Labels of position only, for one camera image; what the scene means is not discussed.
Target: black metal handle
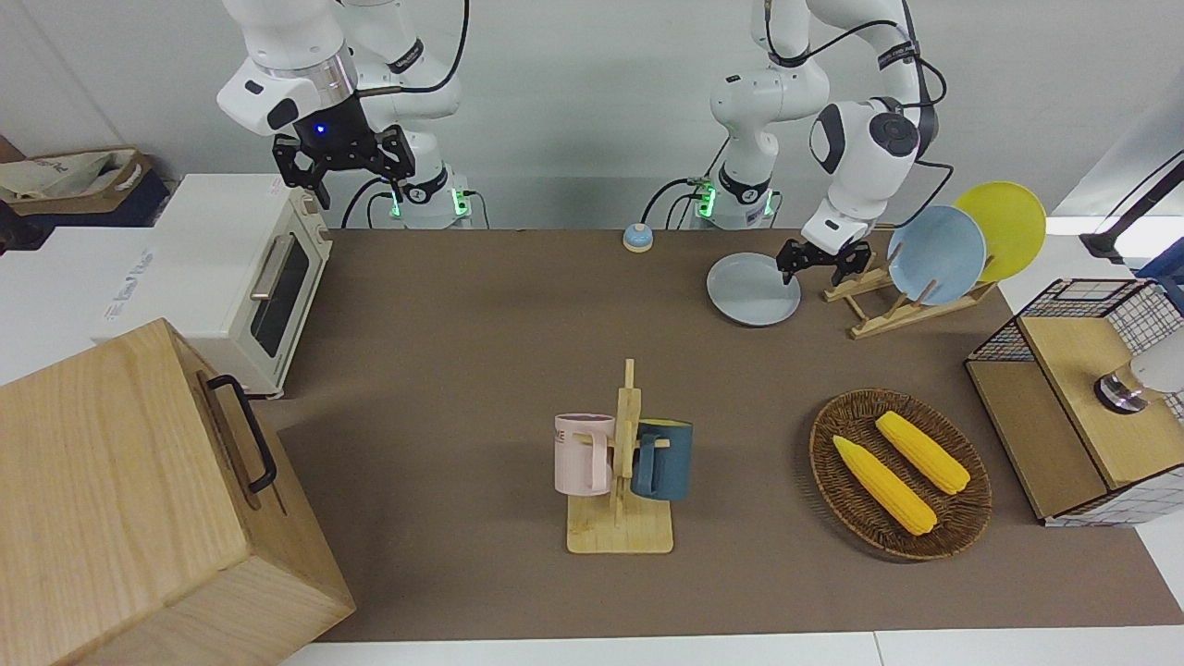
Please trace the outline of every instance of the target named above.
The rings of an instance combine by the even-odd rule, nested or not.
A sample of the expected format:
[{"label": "black metal handle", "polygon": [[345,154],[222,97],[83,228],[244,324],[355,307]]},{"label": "black metal handle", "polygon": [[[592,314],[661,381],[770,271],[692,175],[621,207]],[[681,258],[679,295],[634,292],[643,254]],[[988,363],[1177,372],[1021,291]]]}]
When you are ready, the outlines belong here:
[{"label": "black metal handle", "polygon": [[230,374],[219,374],[218,377],[206,382],[206,386],[208,386],[211,391],[223,386],[231,386],[234,389],[234,396],[238,398],[238,404],[243,405],[243,415],[246,416],[246,424],[251,427],[251,435],[255,436],[255,443],[259,447],[259,457],[263,459],[263,475],[247,484],[246,489],[258,494],[275,482],[276,459],[271,457],[271,449],[268,448],[268,440],[263,436],[259,422],[255,418],[255,411],[251,409],[251,404],[246,399],[246,391],[243,390],[243,385],[238,383],[238,379],[234,379],[234,377]]}]

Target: wooden cabinet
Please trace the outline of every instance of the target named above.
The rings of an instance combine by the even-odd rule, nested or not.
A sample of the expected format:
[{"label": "wooden cabinet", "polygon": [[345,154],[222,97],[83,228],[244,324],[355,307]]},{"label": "wooden cabinet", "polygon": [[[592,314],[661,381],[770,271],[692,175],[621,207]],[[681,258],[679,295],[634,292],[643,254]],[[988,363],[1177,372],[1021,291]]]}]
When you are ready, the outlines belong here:
[{"label": "wooden cabinet", "polygon": [[272,665],[353,611],[279,440],[212,378],[159,320],[0,386],[0,664]]}]

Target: black cable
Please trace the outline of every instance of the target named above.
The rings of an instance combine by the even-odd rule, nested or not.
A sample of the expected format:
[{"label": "black cable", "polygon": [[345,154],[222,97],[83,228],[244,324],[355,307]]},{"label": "black cable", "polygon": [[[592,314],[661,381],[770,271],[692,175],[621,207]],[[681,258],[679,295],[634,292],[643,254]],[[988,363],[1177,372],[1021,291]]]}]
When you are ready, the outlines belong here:
[{"label": "black cable", "polygon": [[[703,178],[712,177],[712,169],[715,168],[715,164],[720,161],[720,155],[723,154],[723,148],[728,147],[728,141],[732,141],[731,134],[723,139],[723,143],[720,143],[720,149],[715,152],[715,156],[712,158],[712,164],[707,165],[707,169],[703,172]],[[701,190],[702,186],[695,187],[695,194],[699,194]],[[690,210],[690,201],[688,200],[687,205],[682,207],[682,213],[678,216],[678,224],[674,228],[675,231],[682,229],[682,223],[687,219],[687,211],[689,210]]]},{"label": "black cable", "polygon": [[461,40],[456,45],[456,57],[452,58],[452,66],[449,68],[448,73],[444,78],[436,83],[435,85],[429,85],[427,88],[404,88],[401,85],[384,85],[380,88],[367,88],[366,90],[359,90],[359,97],[374,97],[377,95],[394,95],[397,92],[436,92],[440,88],[448,85],[452,77],[456,75],[456,70],[461,66],[461,57],[464,55],[464,43],[469,38],[469,0],[464,0],[464,18],[461,19]]},{"label": "black cable", "polygon": [[831,39],[830,41],[823,44],[822,46],[819,46],[819,47],[817,47],[817,49],[815,49],[812,51],[809,51],[806,53],[803,53],[802,56],[798,56],[798,58],[802,58],[802,62],[805,62],[806,59],[812,58],[812,57],[817,56],[818,53],[822,53],[826,49],[830,49],[835,44],[838,44],[843,39],[847,39],[848,37],[855,34],[856,32],[860,32],[861,30],[867,30],[869,27],[877,26],[877,25],[890,25],[893,27],[900,27],[900,24],[897,24],[896,21],[890,21],[888,19],[880,19],[880,20],[875,20],[875,21],[868,21],[866,24],[860,24],[860,25],[852,27],[851,30],[844,32],[843,34],[839,34],[835,39]]},{"label": "black cable", "polygon": [[691,199],[697,199],[699,194],[683,194],[670,204],[670,210],[667,211],[667,223],[662,225],[662,229],[670,229],[670,218],[674,216],[674,210],[678,207],[678,201],[687,201],[687,206],[690,206]]},{"label": "black cable", "polygon": [[773,18],[773,0],[765,0],[765,41],[768,43],[768,52],[773,55],[778,60],[784,60],[780,53],[777,52],[777,46],[773,46],[773,34],[772,28],[768,27],[770,20]]},{"label": "black cable", "polygon": [[941,95],[938,95],[935,98],[929,100],[928,102],[913,102],[910,104],[901,104],[900,105],[901,109],[913,109],[913,108],[921,109],[921,108],[925,108],[925,107],[934,107],[934,105],[937,105],[938,102],[945,100],[946,98],[946,92],[950,91],[950,87],[946,85],[946,77],[941,73],[941,70],[939,70],[938,68],[931,65],[928,60],[926,60],[925,58],[922,58],[920,56],[914,56],[914,57],[916,58],[916,62],[922,68],[929,70],[931,72],[934,73],[934,76],[938,77],[938,82],[941,83]]},{"label": "black cable", "polygon": [[481,216],[485,218],[485,229],[491,229],[491,226],[489,226],[489,206],[485,205],[485,196],[476,190],[466,190],[465,194],[471,194],[481,199]]},{"label": "black cable", "polygon": [[382,197],[387,199],[394,198],[394,196],[391,194],[390,192],[379,192],[378,194],[371,194],[369,200],[366,201],[366,226],[368,226],[369,229],[374,229],[374,217],[371,214],[373,212],[371,207],[374,205],[374,199],[379,199]]},{"label": "black cable", "polygon": [[777,197],[777,207],[773,209],[773,219],[768,220],[768,228],[772,229],[777,224],[777,216],[781,212],[781,204],[785,203],[785,194],[781,194],[779,190],[774,190],[770,197]]},{"label": "black cable", "polygon": [[374,185],[378,185],[379,182],[385,182],[385,179],[373,178],[371,180],[367,180],[365,185],[362,185],[361,187],[358,188],[356,192],[354,192],[354,198],[349,199],[349,205],[346,206],[346,213],[341,216],[341,229],[345,229],[346,224],[349,223],[349,213],[354,212],[354,206],[358,205],[358,200],[362,198],[362,194]]},{"label": "black cable", "polygon": [[886,224],[883,225],[883,229],[903,229],[908,226],[910,222],[916,219],[916,216],[921,214],[921,211],[924,211],[931,203],[933,203],[933,199],[938,196],[938,192],[941,192],[941,188],[945,187],[946,182],[950,182],[950,179],[953,178],[954,175],[953,165],[944,165],[941,162],[927,162],[925,160],[916,160],[916,164],[931,168],[944,168],[948,173],[946,173],[946,177],[941,179],[941,182],[939,182],[938,186],[934,187],[933,192],[929,193],[929,198],[926,199],[924,204],[921,204],[921,207],[916,209],[916,211],[913,214],[908,216],[908,219],[906,219],[900,224]]},{"label": "black cable", "polygon": [[1131,197],[1133,197],[1134,193],[1138,192],[1144,185],[1146,185],[1148,180],[1151,180],[1152,178],[1154,178],[1156,174],[1158,174],[1159,172],[1162,172],[1165,168],[1167,168],[1167,165],[1170,165],[1173,161],[1176,161],[1177,159],[1179,159],[1180,155],[1184,155],[1184,151],[1178,151],[1175,155],[1172,155],[1172,156],[1167,158],[1166,160],[1164,160],[1164,164],[1159,165],[1156,168],[1156,171],[1148,173],[1146,178],[1144,178],[1143,180],[1139,181],[1138,185],[1135,185],[1134,187],[1132,187],[1131,191],[1126,193],[1126,197],[1122,197],[1122,200],[1120,200],[1119,203],[1114,204],[1114,207],[1111,209],[1111,212],[1106,213],[1106,217],[1102,218],[1102,222],[1101,222],[1101,224],[1098,225],[1098,229],[1101,229],[1102,225],[1106,224],[1107,219],[1114,217],[1114,213],[1117,213],[1118,210],[1120,207],[1122,207],[1122,204],[1125,204],[1127,199],[1130,199]]},{"label": "black cable", "polygon": [[694,181],[689,178],[677,178],[675,180],[671,180],[670,182],[667,182],[662,187],[658,187],[658,191],[655,192],[652,197],[650,197],[650,203],[645,204],[645,212],[642,213],[642,224],[645,224],[645,218],[650,217],[650,209],[652,209],[654,204],[657,203],[658,197],[664,194],[667,190],[671,187],[677,187],[680,185],[694,185]]}]

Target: blue mug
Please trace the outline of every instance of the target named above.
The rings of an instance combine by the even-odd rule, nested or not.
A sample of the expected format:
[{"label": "blue mug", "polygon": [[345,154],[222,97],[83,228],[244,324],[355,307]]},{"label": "blue mug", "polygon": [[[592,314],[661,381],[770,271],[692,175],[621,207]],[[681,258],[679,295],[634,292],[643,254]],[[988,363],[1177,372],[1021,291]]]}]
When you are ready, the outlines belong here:
[{"label": "blue mug", "polygon": [[[641,444],[633,452],[633,479],[629,489],[648,499],[684,499],[690,489],[690,423],[643,418],[637,425],[637,436]],[[658,440],[668,440],[670,446],[658,447]]]}]

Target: woven basket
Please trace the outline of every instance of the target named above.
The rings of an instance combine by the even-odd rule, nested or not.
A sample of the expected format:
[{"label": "woven basket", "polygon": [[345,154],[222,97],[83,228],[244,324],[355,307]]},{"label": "woven basket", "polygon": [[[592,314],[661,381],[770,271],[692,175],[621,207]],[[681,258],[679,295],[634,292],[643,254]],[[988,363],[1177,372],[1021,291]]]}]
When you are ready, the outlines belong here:
[{"label": "woven basket", "polygon": [[[875,420],[894,410],[941,444],[967,472],[966,489],[947,495],[916,470],[876,429]],[[860,485],[831,441],[841,435],[874,453],[938,514],[938,526],[914,537]],[[815,484],[835,515],[871,546],[895,557],[939,559],[978,540],[991,518],[991,484],[973,444],[929,405],[903,393],[863,389],[843,393],[818,414],[810,430]]]}]

